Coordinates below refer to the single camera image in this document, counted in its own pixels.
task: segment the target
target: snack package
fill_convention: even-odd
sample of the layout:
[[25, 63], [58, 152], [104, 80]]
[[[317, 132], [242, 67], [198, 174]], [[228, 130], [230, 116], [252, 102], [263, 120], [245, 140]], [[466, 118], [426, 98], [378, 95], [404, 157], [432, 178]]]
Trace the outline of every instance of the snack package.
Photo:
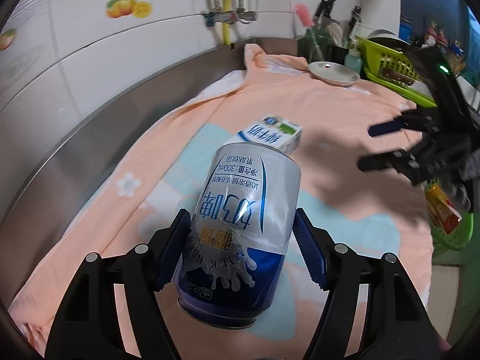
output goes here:
[[438, 183], [434, 180], [425, 188], [427, 209], [430, 220], [446, 234], [452, 233], [462, 220], [462, 215], [455, 209]]

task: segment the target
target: orange fruit decal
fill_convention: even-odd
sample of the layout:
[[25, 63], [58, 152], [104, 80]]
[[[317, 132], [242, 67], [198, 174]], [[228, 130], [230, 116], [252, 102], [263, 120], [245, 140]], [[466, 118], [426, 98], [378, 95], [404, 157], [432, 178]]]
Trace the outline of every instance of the orange fruit decal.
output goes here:
[[135, 17], [143, 19], [152, 13], [152, 4], [137, 0], [110, 0], [106, 3], [106, 15], [116, 19], [133, 13]]
[[139, 19], [144, 19], [152, 13], [152, 4], [146, 1], [139, 1], [133, 7], [133, 15]]
[[120, 6], [117, 4], [119, 0], [110, 0], [106, 3], [106, 14], [114, 19], [122, 16]]
[[17, 31], [10, 29], [6, 30], [0, 35], [0, 50], [6, 50], [10, 46], [17, 36]]

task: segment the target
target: white plate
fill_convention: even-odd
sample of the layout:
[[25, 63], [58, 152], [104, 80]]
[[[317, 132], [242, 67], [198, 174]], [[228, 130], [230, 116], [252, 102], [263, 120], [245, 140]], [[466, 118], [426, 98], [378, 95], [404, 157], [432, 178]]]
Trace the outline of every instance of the white plate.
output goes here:
[[313, 62], [308, 69], [314, 76], [332, 85], [350, 86], [360, 80], [356, 71], [333, 62]]

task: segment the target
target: yellow gas hose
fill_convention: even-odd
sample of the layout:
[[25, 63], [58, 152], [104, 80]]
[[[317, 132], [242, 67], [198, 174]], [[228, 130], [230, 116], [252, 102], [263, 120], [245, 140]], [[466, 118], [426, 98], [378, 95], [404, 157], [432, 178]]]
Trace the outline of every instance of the yellow gas hose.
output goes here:
[[[231, 9], [234, 9], [232, 7], [232, 0], [223, 0], [222, 11], [227, 12], [227, 11], [230, 11]], [[224, 44], [231, 44], [231, 41], [230, 41], [230, 24], [222, 23], [222, 31], [223, 31], [223, 43]]]

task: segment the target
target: cloth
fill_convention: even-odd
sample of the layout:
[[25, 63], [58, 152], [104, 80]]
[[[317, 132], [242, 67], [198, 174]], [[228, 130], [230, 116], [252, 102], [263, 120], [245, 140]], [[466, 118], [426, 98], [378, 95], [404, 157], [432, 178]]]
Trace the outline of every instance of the cloth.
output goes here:
[[[397, 254], [426, 304], [433, 246], [423, 191], [393, 170], [362, 173], [356, 166], [360, 155], [408, 148], [420, 138], [412, 131], [367, 134], [368, 126], [414, 104], [372, 82], [329, 85], [310, 76], [305, 59], [266, 55], [256, 44], [245, 47], [245, 65], [244, 79], [234, 72], [227, 79], [236, 84], [205, 90], [155, 123], [36, 267], [9, 312], [40, 353], [82, 259], [92, 251], [102, 257], [125, 254], [168, 227], [179, 209], [193, 212], [217, 148], [272, 113], [303, 127], [301, 144], [291, 155], [302, 172], [298, 207], [314, 226], [359, 254]], [[123, 287], [115, 290], [125, 347], [139, 355]], [[183, 359], [301, 359], [327, 293], [311, 281], [292, 236], [272, 306], [252, 327], [210, 327], [181, 311], [177, 296], [170, 283], [157, 300]], [[359, 346], [366, 301], [362, 286], [347, 353]]]

